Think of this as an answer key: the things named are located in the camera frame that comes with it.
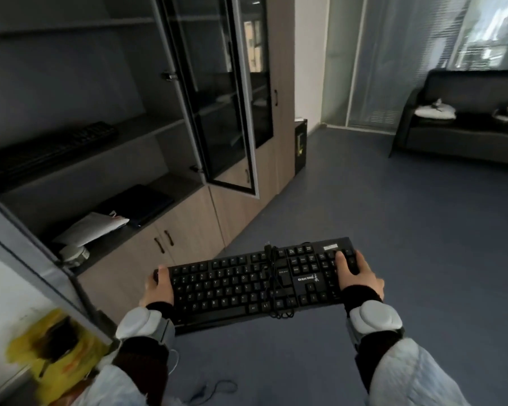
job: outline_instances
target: white paper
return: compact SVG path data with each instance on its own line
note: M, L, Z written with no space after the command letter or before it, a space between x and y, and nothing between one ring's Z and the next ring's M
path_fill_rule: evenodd
M115 229L125 225L128 221L129 219L124 217L110 217L91 212L54 238L53 242L64 245L83 246L111 231L115 231Z

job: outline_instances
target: white wall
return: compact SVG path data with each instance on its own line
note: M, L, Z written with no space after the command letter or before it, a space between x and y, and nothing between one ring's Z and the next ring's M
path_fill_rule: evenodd
M295 0L295 116L321 120L329 0Z
M6 362L7 344L53 308L50 300L0 261L0 387L19 371Z

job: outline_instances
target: black wristband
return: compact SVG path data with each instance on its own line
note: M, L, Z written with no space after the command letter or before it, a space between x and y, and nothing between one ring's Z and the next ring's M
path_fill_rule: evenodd
M149 311L159 311L164 319L172 319L175 314L173 305L168 302L152 302L147 305Z
M346 315L350 316L350 311L363 305L367 300L382 301L378 293L372 287L365 285L352 285L341 291L341 299L345 305Z

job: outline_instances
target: white wrist device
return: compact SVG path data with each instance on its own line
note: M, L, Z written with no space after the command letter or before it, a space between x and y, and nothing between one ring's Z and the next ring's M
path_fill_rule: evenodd
M136 307L124 316L115 337L122 341L136 336L152 338L169 350L175 338L175 325L169 319L164 319L159 311Z
M393 307L378 300L367 300L350 311L346 325L356 350L364 336L381 331L399 331L402 320Z

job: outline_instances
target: shelf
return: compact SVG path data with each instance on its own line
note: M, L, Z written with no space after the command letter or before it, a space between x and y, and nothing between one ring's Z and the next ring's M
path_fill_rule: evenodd
M23 177L22 179L15 182L8 183L0 188L0 194L11 192L14 189L19 189L20 187L39 183L45 179L63 173L70 168L78 167L96 156L107 153L109 151L113 151L140 138L159 134L163 131L176 127L183 122L184 120L172 121L147 114L143 114L138 117L131 118L127 121L123 121L115 125L116 129L119 130L119 134L115 139L108 141L101 146L87 148L87 150L83 151L77 156L53 164L47 169L43 169L30 176Z
M149 225L152 225L152 223L154 223L156 220L161 218L175 206L183 202L183 200L187 199L190 195L199 190L203 184L201 182L196 182L188 178L183 178L181 176L169 173L162 176L161 178L158 178L148 186L152 189L169 195L175 200L175 202L160 212L153 219L151 219L146 225L143 225L140 228L134 228L126 225L122 228L108 233L107 235L102 236L101 238L89 242L86 247L90 252L90 257L83 265L71 270L75 276L79 276L99 260L103 259L116 248L120 247L131 237L135 236L137 233L141 232Z
M103 20L71 21L69 23L42 25L37 27L2 28L0 37L14 37L30 34L52 33L61 31L95 30L154 23L153 17L108 18Z

